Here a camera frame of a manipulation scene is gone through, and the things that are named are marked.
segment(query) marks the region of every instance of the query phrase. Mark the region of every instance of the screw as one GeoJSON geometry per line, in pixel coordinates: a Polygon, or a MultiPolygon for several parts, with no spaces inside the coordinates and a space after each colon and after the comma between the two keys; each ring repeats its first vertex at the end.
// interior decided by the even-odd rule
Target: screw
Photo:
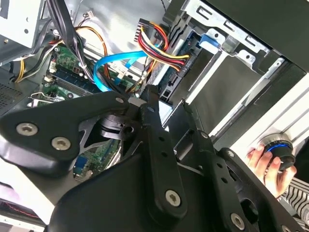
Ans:
{"type": "Polygon", "coordinates": [[[232,223],[241,231],[245,229],[245,223],[243,222],[243,220],[238,214],[232,213],[231,220],[232,220],[232,223]]]}
{"type": "Polygon", "coordinates": [[[230,157],[234,157],[234,153],[233,153],[233,152],[228,151],[227,153],[228,153],[228,155],[229,155],[230,157]]]}
{"type": "Polygon", "coordinates": [[[283,232],[291,232],[289,228],[287,228],[286,226],[282,225],[282,230],[283,232]]]}
{"type": "Polygon", "coordinates": [[[165,193],[165,198],[174,207],[178,207],[181,203],[180,196],[173,190],[167,190],[165,193]]]}
{"type": "Polygon", "coordinates": [[[208,135],[205,133],[205,132],[201,132],[201,135],[205,138],[205,139],[208,139],[208,135]]]}
{"type": "Polygon", "coordinates": [[[68,93],[68,94],[67,94],[67,97],[68,97],[68,98],[73,98],[74,96],[73,96],[72,93],[68,93]]]}
{"type": "Polygon", "coordinates": [[[116,101],[118,101],[119,103],[124,103],[124,100],[122,100],[121,98],[116,98],[116,101]]]}
{"type": "Polygon", "coordinates": [[[71,147],[71,142],[65,137],[56,137],[52,140],[52,146],[59,151],[66,151],[71,147]]]}
{"type": "Polygon", "coordinates": [[[16,127],[16,131],[24,136],[33,136],[38,132],[38,127],[32,123],[20,123],[16,127]]]}
{"type": "Polygon", "coordinates": [[[154,112],[154,111],[155,111],[155,110],[154,110],[152,107],[150,107],[150,106],[148,106],[147,109],[148,109],[149,111],[151,111],[151,112],[154,112]]]}

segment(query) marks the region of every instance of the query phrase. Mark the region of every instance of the knob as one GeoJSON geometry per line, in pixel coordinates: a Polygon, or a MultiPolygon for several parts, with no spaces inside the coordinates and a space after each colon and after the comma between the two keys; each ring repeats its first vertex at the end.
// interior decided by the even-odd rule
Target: knob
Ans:
{"type": "Polygon", "coordinates": [[[281,159],[279,170],[283,171],[295,163],[295,157],[292,154],[293,144],[286,134],[271,134],[260,141],[265,146],[264,152],[270,151],[275,157],[281,159]]]}

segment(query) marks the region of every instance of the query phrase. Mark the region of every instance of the screw hole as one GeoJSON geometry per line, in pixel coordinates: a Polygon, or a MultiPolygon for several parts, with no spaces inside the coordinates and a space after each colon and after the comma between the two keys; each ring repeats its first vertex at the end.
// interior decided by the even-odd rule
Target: screw hole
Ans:
{"type": "Polygon", "coordinates": [[[225,178],[221,178],[221,179],[222,179],[222,181],[223,181],[224,183],[227,184],[227,179],[225,179],[225,178]]]}
{"type": "Polygon", "coordinates": [[[148,109],[150,112],[154,112],[154,111],[155,111],[154,108],[152,108],[152,107],[150,107],[150,106],[148,106],[147,109],[148,109]]]}
{"type": "Polygon", "coordinates": [[[134,130],[133,127],[126,127],[124,129],[124,134],[130,134],[133,132],[133,130],[134,130]]]}

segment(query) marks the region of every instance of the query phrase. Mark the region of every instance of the green circuit board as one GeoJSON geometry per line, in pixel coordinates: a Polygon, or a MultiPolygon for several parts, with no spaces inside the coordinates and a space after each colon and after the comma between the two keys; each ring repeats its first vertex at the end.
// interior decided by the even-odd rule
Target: green circuit board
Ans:
{"type": "Polygon", "coordinates": [[[73,53],[66,47],[58,46],[59,51],[57,52],[56,66],[60,65],[76,74],[79,74],[81,68],[79,67],[78,59],[73,53]]]}
{"type": "MultiPolygon", "coordinates": [[[[41,87],[42,93],[47,97],[59,101],[65,101],[69,99],[78,98],[80,96],[58,86],[56,83],[44,82],[41,87]]],[[[47,101],[49,98],[45,98],[43,95],[41,100],[47,101]]],[[[40,101],[38,106],[44,106],[49,103],[40,101]]],[[[103,143],[102,146],[91,148],[88,151],[80,154],[80,157],[86,158],[87,162],[83,168],[74,168],[73,173],[77,174],[79,180],[83,180],[88,170],[92,171],[92,177],[98,175],[105,170],[111,159],[114,157],[119,147],[119,141],[110,139],[103,143]]]]}

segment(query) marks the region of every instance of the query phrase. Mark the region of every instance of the red wire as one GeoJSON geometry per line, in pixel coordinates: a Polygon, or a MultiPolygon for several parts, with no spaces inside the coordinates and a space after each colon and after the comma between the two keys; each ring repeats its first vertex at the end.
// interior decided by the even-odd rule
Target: red wire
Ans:
{"type": "Polygon", "coordinates": [[[172,59],[169,59],[167,57],[159,57],[158,54],[154,53],[153,50],[151,50],[147,44],[144,43],[144,41],[141,39],[141,35],[139,36],[139,39],[138,39],[138,42],[140,44],[140,46],[142,46],[145,50],[147,50],[147,52],[149,52],[152,56],[160,59],[160,60],[163,60],[164,62],[168,62],[168,63],[172,63],[172,64],[181,64],[181,65],[184,65],[185,62],[184,61],[180,61],[180,60],[172,60],[172,59]]]}
{"type": "Polygon", "coordinates": [[[157,29],[159,31],[159,33],[163,37],[163,39],[164,39],[164,48],[163,48],[163,50],[166,51],[168,46],[169,46],[169,40],[168,40],[168,37],[166,36],[166,33],[162,30],[162,28],[158,27],[157,25],[155,25],[155,24],[152,24],[152,25],[153,25],[153,27],[155,29],[157,29]]]}
{"type": "MultiPolygon", "coordinates": [[[[147,54],[147,55],[151,55],[153,56],[148,50],[147,47],[144,47],[142,44],[141,44],[141,38],[139,37],[138,39],[138,42],[139,42],[139,45],[141,46],[141,48],[144,50],[144,52],[147,54]]],[[[180,67],[177,66],[177,64],[173,64],[173,63],[169,63],[168,61],[164,61],[166,64],[170,65],[171,67],[173,67],[174,69],[176,69],[178,72],[180,71],[180,67]]]]}
{"type": "Polygon", "coordinates": [[[5,204],[6,204],[9,208],[11,208],[11,209],[13,209],[13,210],[15,210],[15,211],[17,211],[17,212],[19,212],[19,213],[22,213],[22,214],[27,215],[27,216],[29,216],[29,217],[39,218],[38,216],[35,216],[35,215],[32,215],[32,214],[26,213],[26,212],[24,212],[24,211],[21,211],[21,210],[19,210],[19,209],[16,209],[15,207],[11,206],[11,205],[8,204],[8,203],[5,203],[5,204]]]}

